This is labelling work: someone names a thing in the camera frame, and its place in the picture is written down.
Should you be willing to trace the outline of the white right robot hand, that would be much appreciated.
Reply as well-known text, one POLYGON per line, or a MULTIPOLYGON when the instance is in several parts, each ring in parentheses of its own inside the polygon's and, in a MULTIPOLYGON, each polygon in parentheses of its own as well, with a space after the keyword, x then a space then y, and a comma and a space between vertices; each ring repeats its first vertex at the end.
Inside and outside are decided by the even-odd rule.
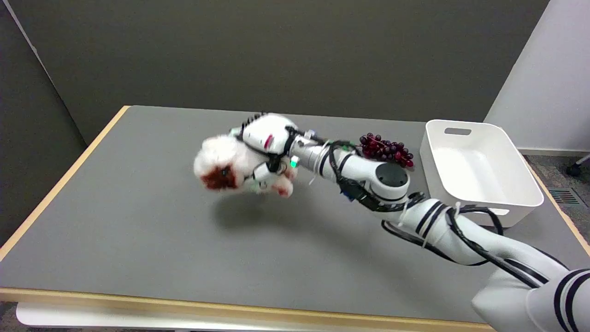
POLYGON ((248 160, 237 163, 247 167, 244 189, 291 196, 300 161, 299 157, 291 155, 297 126, 282 115, 259 113, 242 122, 240 127, 232 128, 229 134, 240 141, 247 151, 248 160))

